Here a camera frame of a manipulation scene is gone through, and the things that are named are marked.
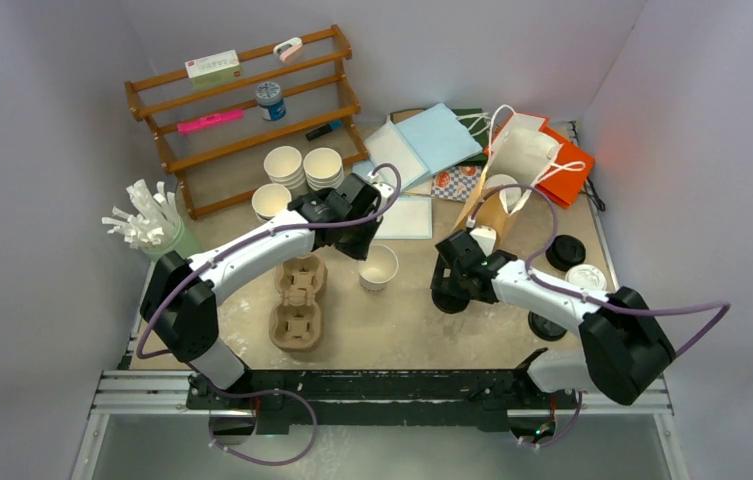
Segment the green container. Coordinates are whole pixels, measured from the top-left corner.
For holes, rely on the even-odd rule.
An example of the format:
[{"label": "green container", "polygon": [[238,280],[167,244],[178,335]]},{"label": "green container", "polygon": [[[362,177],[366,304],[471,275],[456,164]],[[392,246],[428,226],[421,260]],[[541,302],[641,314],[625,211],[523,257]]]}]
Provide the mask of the green container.
[{"label": "green container", "polygon": [[188,258],[191,255],[202,252],[202,246],[199,245],[193,232],[185,226],[185,222],[179,224],[179,230],[172,240],[161,245],[158,248],[141,248],[150,260],[153,262],[161,258],[167,252],[175,250],[182,256],[182,258]]}]

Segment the cardboard cup holder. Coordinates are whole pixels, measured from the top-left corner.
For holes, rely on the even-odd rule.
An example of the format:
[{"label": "cardboard cup holder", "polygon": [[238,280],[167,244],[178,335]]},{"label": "cardboard cup holder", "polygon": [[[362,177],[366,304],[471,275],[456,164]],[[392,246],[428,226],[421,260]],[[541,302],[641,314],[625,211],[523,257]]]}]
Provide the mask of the cardboard cup holder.
[{"label": "cardboard cup holder", "polygon": [[293,258],[276,267],[281,301],[270,311],[270,340],[285,352],[308,352],[323,339],[317,301],[326,291],[328,271],[316,255]]}]

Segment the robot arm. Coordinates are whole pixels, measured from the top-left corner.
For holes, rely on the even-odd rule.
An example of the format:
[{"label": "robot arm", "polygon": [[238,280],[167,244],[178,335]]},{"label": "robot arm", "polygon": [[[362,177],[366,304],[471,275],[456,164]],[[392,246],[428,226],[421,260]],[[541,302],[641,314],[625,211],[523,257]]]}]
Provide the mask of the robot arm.
[{"label": "robot arm", "polygon": [[[219,338],[217,307],[262,273],[323,246],[334,246],[353,259],[365,259],[379,228],[378,219],[343,228],[291,227],[361,219],[376,210],[379,192],[351,175],[337,189],[295,199],[288,204],[288,210],[226,245],[188,259],[176,252],[164,255],[153,269],[141,303],[141,316],[150,320],[165,297],[193,273],[191,265],[211,261],[212,267],[188,283],[167,306],[154,331],[177,360],[192,366],[218,388],[229,389],[248,368]],[[245,245],[213,263],[221,252],[242,243]]]},{"label": "robot arm", "polygon": [[[454,232],[436,248],[432,299],[442,311],[457,313],[471,300],[504,302],[533,311],[580,337],[581,352],[544,349],[528,359],[527,373],[543,392],[599,390],[617,403],[631,405],[676,357],[654,317],[615,313],[541,287],[529,278],[523,260],[503,251],[486,256],[467,232]],[[576,289],[553,276],[533,274],[546,283]],[[582,292],[613,305],[647,310],[641,295],[626,287],[612,294]]]}]

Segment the patterned card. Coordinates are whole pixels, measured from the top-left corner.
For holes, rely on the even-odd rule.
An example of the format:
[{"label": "patterned card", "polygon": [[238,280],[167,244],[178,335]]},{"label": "patterned card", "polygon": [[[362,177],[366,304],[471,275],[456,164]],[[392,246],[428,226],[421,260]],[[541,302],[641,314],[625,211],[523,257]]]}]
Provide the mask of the patterned card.
[{"label": "patterned card", "polygon": [[482,176],[482,166],[456,165],[435,175],[432,182],[432,198],[463,202]]}]

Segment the beige tabletop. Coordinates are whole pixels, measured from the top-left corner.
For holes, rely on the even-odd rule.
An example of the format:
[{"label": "beige tabletop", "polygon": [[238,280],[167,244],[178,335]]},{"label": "beige tabletop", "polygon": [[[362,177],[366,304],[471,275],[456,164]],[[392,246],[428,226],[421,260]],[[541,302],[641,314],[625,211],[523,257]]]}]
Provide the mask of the beige tabletop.
[{"label": "beige tabletop", "polygon": [[[289,137],[286,143],[303,152],[330,146],[342,155],[352,153],[352,144],[343,132],[333,132],[309,144],[300,137]],[[254,188],[256,181],[259,185],[265,183],[261,159],[274,146],[253,149],[197,169],[191,178],[193,191],[201,198],[200,192],[232,194],[250,184]],[[399,272],[382,292],[370,293],[361,288],[355,261],[331,248],[316,251],[329,271],[328,288],[320,301],[324,335],[316,350],[286,353],[271,343],[269,313],[280,300],[273,287],[272,270],[244,286],[220,307],[221,338],[257,369],[513,368],[541,347],[577,347],[578,340],[571,334],[553,343],[535,337],[527,325],[528,312],[517,306],[472,302],[464,312],[454,315],[435,308],[429,290],[437,258],[434,245],[450,233],[461,207],[459,202],[432,201],[431,240],[374,241],[389,246],[399,258]],[[599,267],[610,280],[586,197],[580,195],[569,209],[557,207],[557,213],[559,234],[582,240],[587,249],[586,262]],[[501,248],[526,258],[542,247],[550,235],[552,217],[547,204],[537,196],[532,196],[518,215]],[[259,226],[249,203],[186,223],[205,248],[215,248]],[[533,266],[563,277],[543,256]],[[147,350],[161,347],[152,335]],[[165,355],[149,360],[135,357],[131,368],[173,370],[187,366]]]}]

